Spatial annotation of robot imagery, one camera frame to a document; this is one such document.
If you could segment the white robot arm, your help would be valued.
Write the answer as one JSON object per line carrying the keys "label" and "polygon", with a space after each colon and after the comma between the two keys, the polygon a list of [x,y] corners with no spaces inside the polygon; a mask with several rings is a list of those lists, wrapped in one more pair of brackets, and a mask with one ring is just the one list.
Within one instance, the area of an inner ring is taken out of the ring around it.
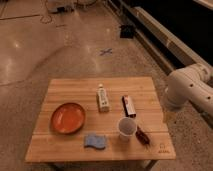
{"label": "white robot arm", "polygon": [[213,88],[207,84],[210,78],[210,69],[201,63],[172,71],[167,77],[163,105],[178,111],[191,101],[213,117]]}

